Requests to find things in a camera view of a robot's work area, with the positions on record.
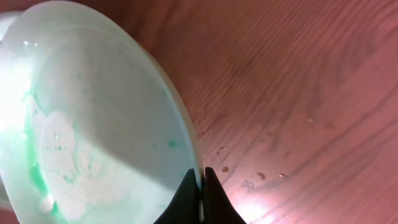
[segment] reddish brown wood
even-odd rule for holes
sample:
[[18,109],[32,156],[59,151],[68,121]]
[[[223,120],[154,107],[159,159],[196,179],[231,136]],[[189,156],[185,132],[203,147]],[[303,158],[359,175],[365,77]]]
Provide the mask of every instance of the reddish brown wood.
[[81,2],[163,66],[248,223],[398,223],[398,1]]

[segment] wooden surface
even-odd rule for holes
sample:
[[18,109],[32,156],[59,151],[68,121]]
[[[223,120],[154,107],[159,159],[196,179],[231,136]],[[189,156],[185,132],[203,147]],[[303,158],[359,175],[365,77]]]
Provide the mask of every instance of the wooden surface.
[[163,66],[248,223],[398,223],[397,0],[81,1]]

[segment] white plate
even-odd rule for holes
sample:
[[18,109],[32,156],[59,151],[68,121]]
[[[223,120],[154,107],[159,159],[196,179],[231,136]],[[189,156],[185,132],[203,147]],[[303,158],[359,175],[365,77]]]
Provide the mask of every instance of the white plate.
[[72,2],[24,12],[0,46],[1,172],[21,223],[152,223],[200,161],[170,80]]

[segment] wooden table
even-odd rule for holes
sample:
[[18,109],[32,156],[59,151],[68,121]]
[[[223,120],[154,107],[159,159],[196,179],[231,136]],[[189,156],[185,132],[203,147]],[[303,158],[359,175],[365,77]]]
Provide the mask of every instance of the wooden table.
[[163,66],[248,223],[398,223],[397,0],[81,2]]

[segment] wood grain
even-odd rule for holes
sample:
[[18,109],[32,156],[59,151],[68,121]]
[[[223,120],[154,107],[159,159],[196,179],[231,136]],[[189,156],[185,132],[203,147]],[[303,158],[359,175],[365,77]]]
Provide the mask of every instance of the wood grain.
[[398,1],[80,2],[163,66],[248,223],[398,223]]

